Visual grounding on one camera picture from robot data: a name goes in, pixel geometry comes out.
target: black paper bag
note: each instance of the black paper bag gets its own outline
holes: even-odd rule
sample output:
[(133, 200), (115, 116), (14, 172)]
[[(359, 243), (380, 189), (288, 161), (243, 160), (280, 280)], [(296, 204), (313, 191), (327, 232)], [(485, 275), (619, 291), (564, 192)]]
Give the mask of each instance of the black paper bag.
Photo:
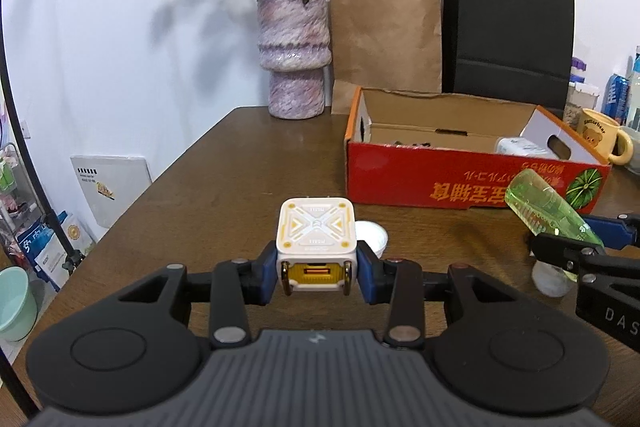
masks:
[(442, 90), (561, 117), (573, 47), (574, 0), (444, 0)]

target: wooden table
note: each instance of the wooden table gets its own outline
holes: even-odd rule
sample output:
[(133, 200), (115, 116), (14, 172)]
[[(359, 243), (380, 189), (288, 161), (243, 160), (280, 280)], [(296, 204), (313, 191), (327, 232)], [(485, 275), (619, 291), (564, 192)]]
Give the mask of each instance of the wooden table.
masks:
[[(265, 108), (233, 111), (176, 161), (105, 235), (40, 321), (31, 339), (63, 317), (92, 304), (168, 263), (192, 272), (219, 261), (254, 258), (274, 237), (282, 202), (294, 196), (344, 193), (342, 137), (346, 118), (324, 114), (293, 122), (271, 118)], [(640, 178), (616, 169), (596, 213), (640, 212)], [(436, 210), (356, 206), (358, 219), (380, 223), (389, 233), (386, 254), (406, 257), (425, 270), (446, 271), (464, 261), (541, 298), (530, 281), (526, 228), (508, 210)], [(639, 255), (628, 248), (625, 253)], [(568, 313), (575, 295), (546, 302)], [(266, 308), (249, 309), (252, 329), (374, 328), (381, 331), (388, 306), (370, 307), (359, 291), (296, 294), (276, 289)], [(445, 327), (442, 305), (427, 303), (427, 330)], [(207, 305), (195, 305), (190, 328), (206, 335)], [(640, 355), (607, 339), (611, 369), (596, 411), (617, 427), (640, 425)], [(24, 354), (15, 368), (23, 381)], [(23, 418), (5, 388), (0, 425)]]

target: white plastic cup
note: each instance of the white plastic cup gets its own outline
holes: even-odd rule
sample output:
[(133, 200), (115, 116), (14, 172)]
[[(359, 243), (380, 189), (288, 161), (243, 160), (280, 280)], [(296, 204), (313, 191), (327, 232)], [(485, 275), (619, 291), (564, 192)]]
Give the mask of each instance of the white plastic cup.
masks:
[(0, 338), (20, 341), (26, 337), (38, 317), (36, 299), (29, 288), (29, 276), (12, 266), (0, 272)]
[(356, 221), (356, 239), (366, 241), (378, 259), (382, 257), (388, 243), (386, 230), (373, 221)]
[(536, 261), (531, 271), (533, 283), (547, 297), (564, 297), (574, 285), (561, 268)]

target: red cardboard box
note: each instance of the red cardboard box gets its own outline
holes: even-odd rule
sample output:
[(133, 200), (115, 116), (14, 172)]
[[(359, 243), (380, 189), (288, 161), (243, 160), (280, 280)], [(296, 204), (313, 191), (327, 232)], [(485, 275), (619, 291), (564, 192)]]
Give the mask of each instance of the red cardboard box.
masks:
[[(501, 137), (513, 136), (565, 159), (494, 152)], [(355, 203), (506, 206), (507, 185), (529, 168), (588, 213), (610, 171), (602, 156), (544, 108), (454, 93), (408, 96), (358, 88), (344, 149), (347, 195)]]

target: vase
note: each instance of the vase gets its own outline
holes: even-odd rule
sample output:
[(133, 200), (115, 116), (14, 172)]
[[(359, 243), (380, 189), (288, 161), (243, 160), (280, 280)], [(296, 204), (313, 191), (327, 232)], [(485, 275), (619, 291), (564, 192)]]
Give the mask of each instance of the vase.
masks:
[(331, 63), (326, 0), (257, 0), (260, 66), (271, 71), (269, 112), (303, 120), (324, 110)]

